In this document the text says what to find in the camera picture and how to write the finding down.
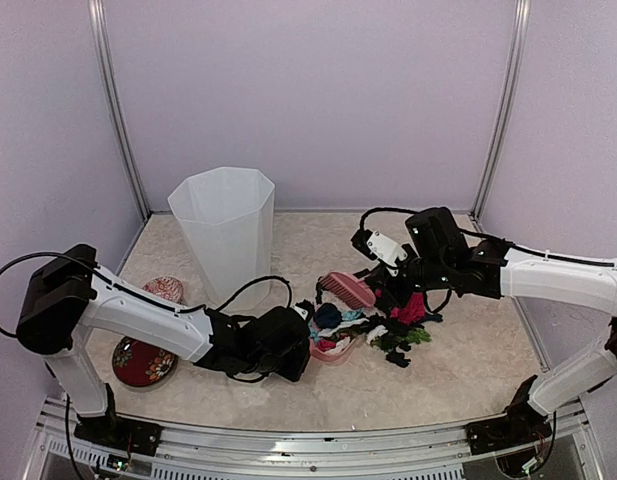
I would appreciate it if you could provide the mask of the pink plastic dustpan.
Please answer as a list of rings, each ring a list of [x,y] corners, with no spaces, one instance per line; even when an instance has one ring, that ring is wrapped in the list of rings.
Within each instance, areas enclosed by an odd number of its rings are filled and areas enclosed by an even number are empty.
[[[356,338],[349,335],[344,335],[337,341],[327,340],[320,336],[320,330],[317,325],[311,321],[310,328],[310,353],[311,356],[323,363],[341,364],[351,354],[353,347],[357,341]]]

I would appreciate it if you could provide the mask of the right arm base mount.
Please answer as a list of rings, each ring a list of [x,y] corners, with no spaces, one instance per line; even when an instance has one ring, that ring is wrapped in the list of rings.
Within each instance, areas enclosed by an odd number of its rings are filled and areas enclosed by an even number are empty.
[[[516,447],[552,435],[548,416],[529,405],[529,392],[537,378],[533,375],[520,385],[501,416],[465,426],[472,455]]]

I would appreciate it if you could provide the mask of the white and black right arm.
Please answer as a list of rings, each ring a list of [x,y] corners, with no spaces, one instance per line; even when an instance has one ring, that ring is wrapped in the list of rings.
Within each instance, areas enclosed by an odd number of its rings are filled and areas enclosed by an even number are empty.
[[[405,223],[412,240],[402,246],[367,234],[371,256],[411,291],[449,290],[457,296],[534,298],[604,312],[610,324],[600,336],[523,388],[522,405],[501,419],[499,433],[523,442],[547,416],[581,393],[617,375],[617,259],[578,258],[538,251],[460,228],[445,207],[412,213]]]

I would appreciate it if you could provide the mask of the pink hand brush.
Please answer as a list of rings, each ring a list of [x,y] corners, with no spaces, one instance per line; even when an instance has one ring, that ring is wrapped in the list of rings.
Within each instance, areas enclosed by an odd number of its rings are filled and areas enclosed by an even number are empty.
[[[318,283],[350,309],[372,308],[375,305],[376,297],[371,288],[353,274],[330,272]]]

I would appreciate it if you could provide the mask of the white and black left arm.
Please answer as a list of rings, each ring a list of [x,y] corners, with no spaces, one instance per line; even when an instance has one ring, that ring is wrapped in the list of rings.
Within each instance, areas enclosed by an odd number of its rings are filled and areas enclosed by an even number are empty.
[[[120,280],[97,263],[89,245],[46,256],[49,263],[29,280],[16,338],[46,359],[76,413],[106,444],[121,443],[128,424],[112,410],[112,396],[74,338],[79,326],[140,340],[230,378],[276,374],[296,382],[305,371],[310,330],[294,307],[276,306],[259,317],[185,308]]]

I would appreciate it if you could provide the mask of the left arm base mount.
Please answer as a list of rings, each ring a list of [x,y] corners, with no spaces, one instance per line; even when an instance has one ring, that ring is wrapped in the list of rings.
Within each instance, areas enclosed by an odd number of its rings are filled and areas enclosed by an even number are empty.
[[[105,384],[107,409],[102,416],[77,415],[74,435],[96,445],[123,450],[127,454],[154,457],[163,427],[157,423],[119,416],[112,388]]]

